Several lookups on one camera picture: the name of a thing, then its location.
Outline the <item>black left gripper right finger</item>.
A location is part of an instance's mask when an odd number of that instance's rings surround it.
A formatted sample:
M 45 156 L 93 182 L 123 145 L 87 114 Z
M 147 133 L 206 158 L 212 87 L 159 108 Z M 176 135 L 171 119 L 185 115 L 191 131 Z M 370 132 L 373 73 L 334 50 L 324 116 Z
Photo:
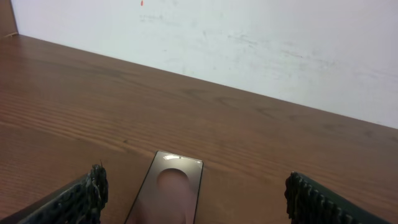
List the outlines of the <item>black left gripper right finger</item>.
M 298 172 L 285 181 L 287 214 L 294 224 L 388 224 Z

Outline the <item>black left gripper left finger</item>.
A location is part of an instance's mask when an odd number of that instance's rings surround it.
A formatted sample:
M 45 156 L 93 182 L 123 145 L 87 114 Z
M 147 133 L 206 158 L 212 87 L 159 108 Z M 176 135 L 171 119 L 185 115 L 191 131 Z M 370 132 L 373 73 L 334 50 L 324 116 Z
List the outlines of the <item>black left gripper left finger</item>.
M 101 211 L 108 202 L 108 190 L 106 170 L 95 164 L 89 173 L 3 218 L 1 223 L 97 224 L 101 222 Z

